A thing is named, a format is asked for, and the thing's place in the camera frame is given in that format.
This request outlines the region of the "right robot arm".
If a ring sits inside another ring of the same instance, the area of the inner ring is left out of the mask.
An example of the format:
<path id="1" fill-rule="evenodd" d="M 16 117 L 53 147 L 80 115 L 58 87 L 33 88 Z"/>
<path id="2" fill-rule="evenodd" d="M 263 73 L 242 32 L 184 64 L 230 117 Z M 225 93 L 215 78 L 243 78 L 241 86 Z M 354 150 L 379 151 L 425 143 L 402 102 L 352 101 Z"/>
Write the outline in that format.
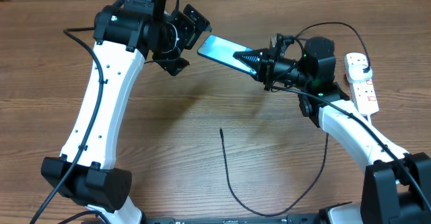
<path id="1" fill-rule="evenodd" d="M 321 209 L 317 223 L 429 223 L 430 157 L 394 144 L 358 112 L 334 81 L 333 41 L 308 39 L 296 61 L 284 58 L 294 40 L 278 34 L 269 48 L 236 51 L 233 57 L 248 65 L 267 91 L 280 82 L 283 91 L 298 94 L 302 114 L 335 138 L 364 172 L 360 204 Z"/>

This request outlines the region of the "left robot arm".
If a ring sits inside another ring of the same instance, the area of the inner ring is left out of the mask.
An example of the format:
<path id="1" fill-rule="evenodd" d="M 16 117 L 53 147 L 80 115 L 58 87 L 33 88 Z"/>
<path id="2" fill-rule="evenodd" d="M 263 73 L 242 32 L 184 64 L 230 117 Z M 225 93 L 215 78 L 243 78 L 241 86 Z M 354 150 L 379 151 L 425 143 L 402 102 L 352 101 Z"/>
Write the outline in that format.
<path id="1" fill-rule="evenodd" d="M 129 195 L 132 175 L 116 167 L 117 140 L 132 87 L 144 65 L 177 75 L 182 58 L 210 22 L 193 6 L 165 10 L 166 0 L 116 0 L 96 14 L 88 47 L 92 69 L 79 114 L 58 157 L 41 174 L 53 194 L 84 206 L 103 223 L 145 223 Z"/>

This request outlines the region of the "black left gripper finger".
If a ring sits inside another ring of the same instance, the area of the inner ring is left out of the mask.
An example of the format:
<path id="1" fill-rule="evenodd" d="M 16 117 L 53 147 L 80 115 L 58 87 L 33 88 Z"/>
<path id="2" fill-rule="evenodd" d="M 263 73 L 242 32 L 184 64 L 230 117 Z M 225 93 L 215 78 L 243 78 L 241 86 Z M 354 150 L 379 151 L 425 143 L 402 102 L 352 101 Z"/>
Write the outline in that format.
<path id="1" fill-rule="evenodd" d="M 154 62 L 159 64 L 171 76 L 178 75 L 185 67 L 190 65 L 188 60 L 182 57 L 175 59 L 155 59 Z"/>
<path id="2" fill-rule="evenodd" d="M 183 13 L 195 24 L 197 32 L 211 32 L 212 27 L 209 20 L 197 11 L 191 4 L 187 4 Z"/>

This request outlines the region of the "blue-screen smartphone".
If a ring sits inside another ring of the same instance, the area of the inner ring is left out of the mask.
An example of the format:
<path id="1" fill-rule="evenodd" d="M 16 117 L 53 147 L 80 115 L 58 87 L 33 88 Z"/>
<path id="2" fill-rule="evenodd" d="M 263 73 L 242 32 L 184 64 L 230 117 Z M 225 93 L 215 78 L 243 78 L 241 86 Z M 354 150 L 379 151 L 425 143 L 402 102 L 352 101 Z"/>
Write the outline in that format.
<path id="1" fill-rule="evenodd" d="M 197 50 L 197 54 L 242 73 L 256 75 L 257 72 L 233 57 L 235 52 L 251 51 L 251 48 L 226 40 L 219 36 L 209 35 Z"/>

